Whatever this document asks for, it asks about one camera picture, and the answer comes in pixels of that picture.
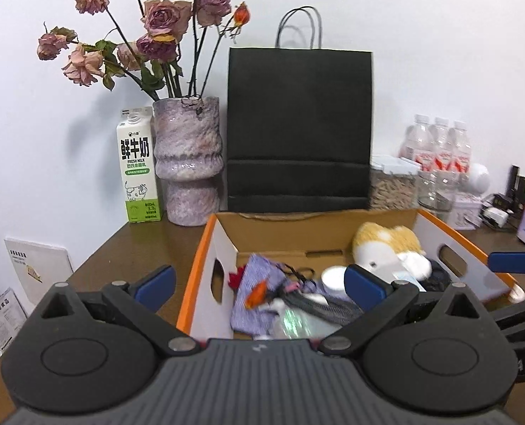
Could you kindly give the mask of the water bottle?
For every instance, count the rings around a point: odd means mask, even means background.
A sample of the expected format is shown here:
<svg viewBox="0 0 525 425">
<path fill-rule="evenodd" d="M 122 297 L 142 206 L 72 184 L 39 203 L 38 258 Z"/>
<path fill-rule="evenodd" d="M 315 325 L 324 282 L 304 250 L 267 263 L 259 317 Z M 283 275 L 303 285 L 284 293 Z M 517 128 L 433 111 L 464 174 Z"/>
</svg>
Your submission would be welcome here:
<svg viewBox="0 0 525 425">
<path fill-rule="evenodd" d="M 400 155 L 418 163 L 422 172 L 431 172 L 434 169 L 434 137 L 426 115 L 414 116 L 414 124 L 407 129 Z"/>
<path fill-rule="evenodd" d="M 449 120 L 435 117 L 430 131 L 434 137 L 434 169 L 448 171 L 453 157 L 453 147 L 448 139 Z"/>
<path fill-rule="evenodd" d="M 448 133 L 448 140 L 452 146 L 449 170 L 459 174 L 467 174 L 471 164 L 472 148 L 466 124 L 462 121 L 455 121 L 454 127 Z"/>
</svg>

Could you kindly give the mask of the clear container with pellets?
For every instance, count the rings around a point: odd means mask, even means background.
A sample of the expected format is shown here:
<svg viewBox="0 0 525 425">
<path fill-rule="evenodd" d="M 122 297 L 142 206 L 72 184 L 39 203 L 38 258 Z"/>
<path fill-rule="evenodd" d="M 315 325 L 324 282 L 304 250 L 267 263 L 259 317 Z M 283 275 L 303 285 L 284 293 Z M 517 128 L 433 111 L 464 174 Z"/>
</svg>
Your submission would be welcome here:
<svg viewBox="0 0 525 425">
<path fill-rule="evenodd" d="M 404 157 L 373 155 L 370 168 L 371 209 L 408 210 L 417 207 L 419 163 Z"/>
</svg>

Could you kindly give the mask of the white power adapter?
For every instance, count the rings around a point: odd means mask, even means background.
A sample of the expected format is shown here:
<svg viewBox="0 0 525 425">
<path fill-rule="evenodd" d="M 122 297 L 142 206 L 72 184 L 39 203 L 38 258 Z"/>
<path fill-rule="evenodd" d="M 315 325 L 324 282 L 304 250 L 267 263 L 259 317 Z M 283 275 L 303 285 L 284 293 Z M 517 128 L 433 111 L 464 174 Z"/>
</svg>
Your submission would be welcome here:
<svg viewBox="0 0 525 425">
<path fill-rule="evenodd" d="M 508 222 L 509 214 L 500 208 L 490 206 L 484 209 L 481 216 L 491 226 L 503 228 Z"/>
</svg>

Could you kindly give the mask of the right water bottle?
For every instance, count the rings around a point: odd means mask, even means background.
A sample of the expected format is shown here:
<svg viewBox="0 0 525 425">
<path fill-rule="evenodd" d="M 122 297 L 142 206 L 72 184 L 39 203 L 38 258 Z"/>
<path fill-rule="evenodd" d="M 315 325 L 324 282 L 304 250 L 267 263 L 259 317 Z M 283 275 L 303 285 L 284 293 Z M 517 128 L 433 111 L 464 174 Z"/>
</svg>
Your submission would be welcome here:
<svg viewBox="0 0 525 425">
<path fill-rule="evenodd" d="M 467 174 L 471 164 L 472 148 L 466 124 L 462 121 L 455 121 L 454 127 L 448 133 L 448 140 L 452 146 L 449 170 L 459 174 Z"/>
</svg>

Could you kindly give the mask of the purple knitted pouch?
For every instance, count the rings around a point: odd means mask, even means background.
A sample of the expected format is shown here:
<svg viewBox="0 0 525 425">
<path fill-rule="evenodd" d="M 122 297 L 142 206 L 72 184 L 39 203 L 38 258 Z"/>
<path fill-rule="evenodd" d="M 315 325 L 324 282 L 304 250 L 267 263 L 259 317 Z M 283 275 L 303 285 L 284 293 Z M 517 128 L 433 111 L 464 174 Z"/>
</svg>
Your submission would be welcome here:
<svg viewBox="0 0 525 425">
<path fill-rule="evenodd" d="M 274 322 L 284 312 L 282 295 L 300 292 L 317 303 L 325 303 L 318 295 L 317 284 L 290 265 L 252 254 L 246 265 L 231 273 L 229 285 L 236 291 L 230 326 L 234 332 L 252 336 L 268 336 Z"/>
</svg>

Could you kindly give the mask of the black paper shopping bag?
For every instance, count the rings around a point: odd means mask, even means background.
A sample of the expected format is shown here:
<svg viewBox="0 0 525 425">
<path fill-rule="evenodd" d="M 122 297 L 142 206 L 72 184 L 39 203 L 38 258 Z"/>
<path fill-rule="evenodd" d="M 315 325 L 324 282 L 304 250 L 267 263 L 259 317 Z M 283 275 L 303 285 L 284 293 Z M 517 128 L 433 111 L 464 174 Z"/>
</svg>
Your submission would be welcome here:
<svg viewBox="0 0 525 425">
<path fill-rule="evenodd" d="M 370 205 L 373 56 L 322 46 L 233 48 L 227 93 L 227 206 L 307 213 Z"/>
</svg>

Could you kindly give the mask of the middle water bottle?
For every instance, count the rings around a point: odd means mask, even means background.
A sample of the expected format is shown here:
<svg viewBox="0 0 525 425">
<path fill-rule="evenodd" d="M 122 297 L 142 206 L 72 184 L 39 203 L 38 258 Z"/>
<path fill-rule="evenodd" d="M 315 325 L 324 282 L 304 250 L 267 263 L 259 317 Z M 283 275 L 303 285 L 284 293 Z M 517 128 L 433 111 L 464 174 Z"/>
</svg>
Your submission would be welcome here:
<svg viewBox="0 0 525 425">
<path fill-rule="evenodd" d="M 449 120 L 435 117 L 430 131 L 434 137 L 434 169 L 448 171 L 453 157 L 453 147 L 448 139 Z"/>
</svg>

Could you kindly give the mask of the white booklet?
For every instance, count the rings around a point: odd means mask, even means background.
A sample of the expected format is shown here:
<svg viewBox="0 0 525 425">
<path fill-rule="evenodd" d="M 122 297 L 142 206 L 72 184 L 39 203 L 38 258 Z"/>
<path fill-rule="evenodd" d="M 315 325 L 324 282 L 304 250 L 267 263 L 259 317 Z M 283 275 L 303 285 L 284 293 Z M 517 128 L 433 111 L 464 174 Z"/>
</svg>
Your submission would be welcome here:
<svg viewBox="0 0 525 425">
<path fill-rule="evenodd" d="M 36 306 L 57 282 L 73 274 L 66 249 L 24 240 L 4 239 L 15 273 L 28 300 Z"/>
</svg>

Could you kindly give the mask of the white round speaker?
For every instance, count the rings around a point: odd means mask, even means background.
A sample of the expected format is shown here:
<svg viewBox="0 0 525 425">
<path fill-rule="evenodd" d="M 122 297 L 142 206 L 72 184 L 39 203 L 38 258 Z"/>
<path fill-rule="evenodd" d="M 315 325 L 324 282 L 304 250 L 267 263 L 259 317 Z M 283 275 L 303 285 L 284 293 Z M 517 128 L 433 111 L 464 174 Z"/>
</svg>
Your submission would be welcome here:
<svg viewBox="0 0 525 425">
<path fill-rule="evenodd" d="M 490 173 L 484 164 L 472 163 L 467 173 L 465 190 L 471 194 L 481 196 L 490 187 Z"/>
</svg>

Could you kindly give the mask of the floral tin box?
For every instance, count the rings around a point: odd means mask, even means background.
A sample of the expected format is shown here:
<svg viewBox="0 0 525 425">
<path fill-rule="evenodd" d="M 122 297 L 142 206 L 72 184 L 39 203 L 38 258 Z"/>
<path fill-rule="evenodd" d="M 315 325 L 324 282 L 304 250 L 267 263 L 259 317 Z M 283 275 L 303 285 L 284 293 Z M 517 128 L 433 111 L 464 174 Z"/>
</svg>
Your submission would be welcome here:
<svg viewBox="0 0 525 425">
<path fill-rule="evenodd" d="M 451 211 L 447 214 L 446 223 L 451 228 L 474 230 L 481 225 L 482 199 L 469 193 L 456 193 Z"/>
</svg>

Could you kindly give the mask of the left water bottle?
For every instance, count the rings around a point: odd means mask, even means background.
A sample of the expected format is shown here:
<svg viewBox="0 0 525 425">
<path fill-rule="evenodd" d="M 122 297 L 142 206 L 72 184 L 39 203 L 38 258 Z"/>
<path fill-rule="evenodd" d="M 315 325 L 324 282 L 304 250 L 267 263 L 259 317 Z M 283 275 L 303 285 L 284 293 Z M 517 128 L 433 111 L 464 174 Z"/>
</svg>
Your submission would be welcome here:
<svg viewBox="0 0 525 425">
<path fill-rule="evenodd" d="M 431 172 L 434 169 L 434 137 L 426 115 L 414 116 L 414 124 L 407 129 L 400 155 L 418 163 L 422 172 Z"/>
</svg>

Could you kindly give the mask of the green white milk carton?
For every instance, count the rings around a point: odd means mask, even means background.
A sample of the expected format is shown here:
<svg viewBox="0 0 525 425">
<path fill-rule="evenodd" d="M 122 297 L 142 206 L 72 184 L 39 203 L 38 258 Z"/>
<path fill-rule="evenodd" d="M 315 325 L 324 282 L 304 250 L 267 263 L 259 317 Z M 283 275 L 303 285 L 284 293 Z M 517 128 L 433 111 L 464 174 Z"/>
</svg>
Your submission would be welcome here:
<svg viewBox="0 0 525 425">
<path fill-rule="evenodd" d="M 130 223 L 162 218 L 161 196 L 155 173 L 151 107 L 121 111 L 117 125 L 118 161 L 124 203 Z"/>
</svg>

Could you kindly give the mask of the yellow white plush toy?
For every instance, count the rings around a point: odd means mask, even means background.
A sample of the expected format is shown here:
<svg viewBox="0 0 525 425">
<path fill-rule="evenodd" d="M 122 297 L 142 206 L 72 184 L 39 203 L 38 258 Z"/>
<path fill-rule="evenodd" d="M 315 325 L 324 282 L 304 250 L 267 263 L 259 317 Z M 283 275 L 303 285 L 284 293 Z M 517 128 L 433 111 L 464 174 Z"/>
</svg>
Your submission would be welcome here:
<svg viewBox="0 0 525 425">
<path fill-rule="evenodd" d="M 433 272 L 418 237 L 405 226 L 363 223 L 354 236 L 352 252 L 357 265 L 386 283 L 420 282 Z"/>
</svg>

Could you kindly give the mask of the red pumpkin cardboard box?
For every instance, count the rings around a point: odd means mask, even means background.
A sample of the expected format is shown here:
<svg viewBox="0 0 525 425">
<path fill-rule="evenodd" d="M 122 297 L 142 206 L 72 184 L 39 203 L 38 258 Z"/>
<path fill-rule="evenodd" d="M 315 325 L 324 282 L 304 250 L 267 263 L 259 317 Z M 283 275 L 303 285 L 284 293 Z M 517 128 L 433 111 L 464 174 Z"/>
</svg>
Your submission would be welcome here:
<svg viewBox="0 0 525 425">
<path fill-rule="evenodd" d="M 462 281 L 483 303 L 508 295 L 515 283 L 508 273 L 495 274 L 487 266 L 486 254 L 461 233 L 433 214 L 422 210 L 346 210 L 290 215 L 214 214 L 208 220 L 197 248 L 183 302 L 177 318 L 179 330 L 193 338 L 231 339 L 230 325 L 234 294 L 222 287 L 218 298 L 211 290 L 215 269 L 235 272 L 256 253 L 296 269 L 321 273 L 331 266 L 353 263 L 352 242 L 362 223 L 384 227 L 406 226 L 414 231 L 427 256 L 434 261 L 440 252 L 456 254 L 454 265 L 442 268 L 454 281 Z"/>
</svg>

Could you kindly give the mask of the white plastic lid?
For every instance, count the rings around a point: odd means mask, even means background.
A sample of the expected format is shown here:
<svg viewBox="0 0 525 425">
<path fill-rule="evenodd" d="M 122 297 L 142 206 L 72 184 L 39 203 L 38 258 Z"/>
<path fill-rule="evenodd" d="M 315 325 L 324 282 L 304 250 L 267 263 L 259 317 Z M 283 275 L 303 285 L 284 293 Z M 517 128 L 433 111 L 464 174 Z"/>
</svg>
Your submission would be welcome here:
<svg viewBox="0 0 525 425">
<path fill-rule="evenodd" d="M 321 285 L 328 295 L 338 298 L 346 295 L 344 284 L 345 271 L 345 266 L 331 266 L 321 273 Z"/>
</svg>

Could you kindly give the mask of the clear glass cup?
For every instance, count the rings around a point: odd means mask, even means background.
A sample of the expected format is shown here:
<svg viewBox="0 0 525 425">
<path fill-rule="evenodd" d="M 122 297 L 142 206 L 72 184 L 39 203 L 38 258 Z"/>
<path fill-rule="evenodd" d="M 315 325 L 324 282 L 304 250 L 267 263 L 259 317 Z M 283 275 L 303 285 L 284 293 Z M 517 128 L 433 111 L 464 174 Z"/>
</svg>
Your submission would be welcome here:
<svg viewBox="0 0 525 425">
<path fill-rule="evenodd" d="M 420 207 L 446 222 L 458 193 L 459 174 L 449 171 L 421 172 L 417 202 Z"/>
</svg>

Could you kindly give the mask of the dark navy pouch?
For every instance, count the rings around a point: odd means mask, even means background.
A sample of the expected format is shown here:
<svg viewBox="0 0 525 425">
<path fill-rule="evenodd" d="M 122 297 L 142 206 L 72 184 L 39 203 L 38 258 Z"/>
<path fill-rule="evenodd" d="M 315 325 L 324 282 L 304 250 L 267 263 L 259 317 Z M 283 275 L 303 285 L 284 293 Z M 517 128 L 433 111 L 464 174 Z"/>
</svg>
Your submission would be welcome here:
<svg viewBox="0 0 525 425">
<path fill-rule="evenodd" d="M 331 295 L 314 295 L 293 291 L 282 292 L 281 298 L 288 306 L 293 306 L 314 317 L 340 326 L 348 325 L 363 314 L 361 307 L 353 301 L 339 299 Z"/>
</svg>

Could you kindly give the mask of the dried rose bouquet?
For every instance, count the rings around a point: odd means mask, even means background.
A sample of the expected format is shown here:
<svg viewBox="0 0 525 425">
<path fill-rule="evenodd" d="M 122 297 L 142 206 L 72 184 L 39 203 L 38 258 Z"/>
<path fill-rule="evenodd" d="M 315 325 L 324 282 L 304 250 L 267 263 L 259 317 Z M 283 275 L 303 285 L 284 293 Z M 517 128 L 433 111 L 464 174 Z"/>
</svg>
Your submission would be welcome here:
<svg viewBox="0 0 525 425">
<path fill-rule="evenodd" d="M 137 0 L 144 33 L 130 41 L 110 10 L 110 0 L 74 2 L 81 15 L 107 15 L 120 42 L 105 36 L 85 43 L 77 32 L 56 26 L 40 36 L 38 59 L 53 61 L 69 51 L 62 72 L 75 85 L 101 83 L 113 90 L 115 80 L 126 77 L 155 102 L 163 88 L 169 98 L 202 98 L 208 81 L 198 81 L 198 65 L 208 31 L 216 30 L 218 38 L 206 76 L 211 74 L 222 39 L 235 39 L 251 18 L 248 5 L 242 2 L 234 7 L 232 0 Z"/>
</svg>

